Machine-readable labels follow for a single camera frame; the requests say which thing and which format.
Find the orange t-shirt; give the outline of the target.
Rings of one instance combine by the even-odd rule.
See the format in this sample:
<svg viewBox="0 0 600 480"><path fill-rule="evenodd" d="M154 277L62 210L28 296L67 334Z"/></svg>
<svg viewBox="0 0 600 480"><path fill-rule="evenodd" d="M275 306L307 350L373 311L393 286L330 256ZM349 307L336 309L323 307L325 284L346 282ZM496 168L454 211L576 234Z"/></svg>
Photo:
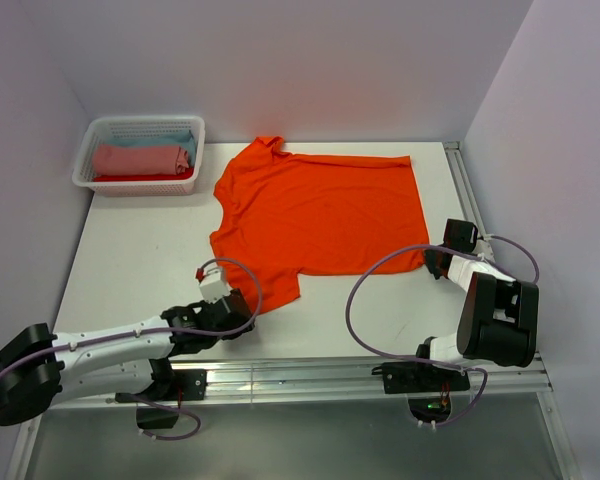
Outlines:
<svg viewBox="0 0 600 480"><path fill-rule="evenodd" d="M309 155L258 137L217 181L210 236L229 283L267 313L300 296L299 278L361 275L428 230L407 156Z"/></svg>

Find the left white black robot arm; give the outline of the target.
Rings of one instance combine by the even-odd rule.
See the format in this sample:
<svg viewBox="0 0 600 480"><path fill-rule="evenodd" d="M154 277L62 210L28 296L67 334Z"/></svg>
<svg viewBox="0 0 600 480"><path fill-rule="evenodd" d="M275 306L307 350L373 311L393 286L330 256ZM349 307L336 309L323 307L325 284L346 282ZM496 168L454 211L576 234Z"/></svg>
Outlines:
<svg viewBox="0 0 600 480"><path fill-rule="evenodd" d="M0 426L33 419L53 405L113 394L124 402L172 400L171 365L252 330L258 309L238 289L215 302L174 306L132 325L96 332L21 331L0 350Z"/></svg>

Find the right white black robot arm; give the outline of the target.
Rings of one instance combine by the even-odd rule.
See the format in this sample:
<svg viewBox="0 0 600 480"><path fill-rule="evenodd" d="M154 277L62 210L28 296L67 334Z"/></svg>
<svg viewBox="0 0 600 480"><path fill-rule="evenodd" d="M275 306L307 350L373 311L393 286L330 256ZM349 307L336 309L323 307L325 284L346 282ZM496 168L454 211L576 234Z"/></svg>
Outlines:
<svg viewBox="0 0 600 480"><path fill-rule="evenodd" d="M437 388L451 364L529 366L536 353L537 282L519 280L495 266L487 240L466 220L449 219L442 244L427 249L424 258L429 273L460 287L465 300L455 332L429 337L418 346L416 356L422 359L412 368L415 383Z"/></svg>

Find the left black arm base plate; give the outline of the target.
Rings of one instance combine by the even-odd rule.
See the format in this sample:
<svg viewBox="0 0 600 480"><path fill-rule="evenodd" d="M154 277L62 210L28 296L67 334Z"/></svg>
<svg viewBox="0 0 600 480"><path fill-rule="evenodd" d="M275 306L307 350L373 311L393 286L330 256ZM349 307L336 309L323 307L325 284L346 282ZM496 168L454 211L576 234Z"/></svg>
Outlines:
<svg viewBox="0 0 600 480"><path fill-rule="evenodd" d="M159 401L200 401L204 399L207 385L207 371L204 369L187 369L165 371L151 375L149 386L139 393L117 393L118 403L130 403L138 397L152 402Z"/></svg>

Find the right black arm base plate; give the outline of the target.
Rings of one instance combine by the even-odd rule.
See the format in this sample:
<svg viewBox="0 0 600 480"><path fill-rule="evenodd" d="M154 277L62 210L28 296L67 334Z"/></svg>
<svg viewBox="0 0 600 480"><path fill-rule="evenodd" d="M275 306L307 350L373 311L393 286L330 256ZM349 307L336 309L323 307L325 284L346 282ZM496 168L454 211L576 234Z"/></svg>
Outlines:
<svg viewBox="0 0 600 480"><path fill-rule="evenodd" d="M380 376L386 394L464 392L467 375L418 362L385 362L371 371Z"/></svg>

